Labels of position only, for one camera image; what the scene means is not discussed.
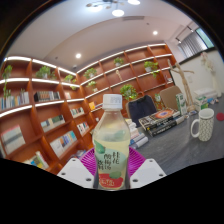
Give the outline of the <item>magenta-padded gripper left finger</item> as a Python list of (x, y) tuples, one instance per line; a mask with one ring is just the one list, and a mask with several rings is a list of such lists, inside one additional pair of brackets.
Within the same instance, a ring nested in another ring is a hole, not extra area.
[(80, 158), (71, 158), (58, 176), (84, 188), (97, 188), (97, 163), (94, 150), (85, 152)]

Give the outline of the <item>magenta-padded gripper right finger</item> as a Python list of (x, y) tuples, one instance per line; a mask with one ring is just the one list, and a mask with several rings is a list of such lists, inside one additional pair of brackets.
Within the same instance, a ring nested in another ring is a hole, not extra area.
[(154, 159), (146, 159), (133, 148), (129, 148), (127, 172), (130, 189), (143, 187), (166, 176)]

